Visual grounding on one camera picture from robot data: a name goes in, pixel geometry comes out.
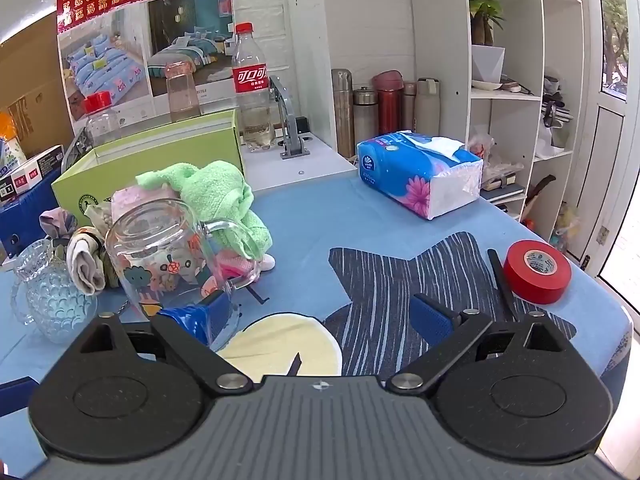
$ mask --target potted plant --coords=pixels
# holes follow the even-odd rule
[[[471,20],[472,79],[500,82],[504,49],[494,46],[493,25],[502,28],[502,6],[498,0],[469,0]]]

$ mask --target coca-cola bottle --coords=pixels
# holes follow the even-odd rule
[[[236,98],[244,124],[244,142],[252,152],[268,150],[275,141],[275,132],[271,124],[267,63],[255,43],[251,23],[238,23],[236,34],[238,45],[232,65]]]

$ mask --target glass handle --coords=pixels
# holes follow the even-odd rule
[[[24,324],[24,325],[28,325],[29,323],[33,322],[33,316],[29,313],[28,311],[28,306],[25,309],[21,309],[20,307],[18,307],[18,290],[20,289],[20,285],[22,284],[22,282],[20,282],[17,278],[16,281],[14,282],[14,286],[11,289],[11,310],[14,311],[14,316],[15,319],[17,319],[20,323]]]
[[[257,254],[260,252],[258,245],[255,243],[254,238],[251,236],[249,229],[244,227],[242,224],[238,224],[233,220],[228,218],[218,218],[212,220],[210,222],[202,223],[204,231],[206,234],[212,234],[215,231],[220,231],[222,229],[233,229],[236,234],[240,234],[244,243],[246,243],[251,252],[253,254]],[[233,278],[232,280],[228,280],[231,287],[235,290],[238,288],[246,287],[247,285],[251,285],[255,280],[260,276],[260,265],[258,262],[254,262],[254,268],[251,272],[249,272],[245,276],[238,276],[237,278]]]

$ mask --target metal screw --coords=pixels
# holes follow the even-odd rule
[[[393,376],[391,384],[398,390],[415,390],[424,384],[422,377],[416,374],[398,374]]]
[[[216,383],[225,390],[239,390],[247,386],[249,379],[242,374],[223,374],[218,377]]]

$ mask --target thermos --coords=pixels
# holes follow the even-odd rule
[[[351,72],[345,68],[331,70],[334,86],[335,129],[338,138],[338,153],[345,158],[355,154],[353,140],[353,81]]]
[[[378,92],[378,131],[380,135],[401,130],[402,125],[402,74],[389,70],[373,78],[373,86]]]
[[[430,137],[440,135],[440,82],[437,79],[418,79],[415,131]]]
[[[356,145],[378,135],[378,93],[366,86],[353,91],[353,134]]]
[[[402,129],[415,131],[415,97],[417,94],[417,83],[404,82],[404,92],[402,93]]]

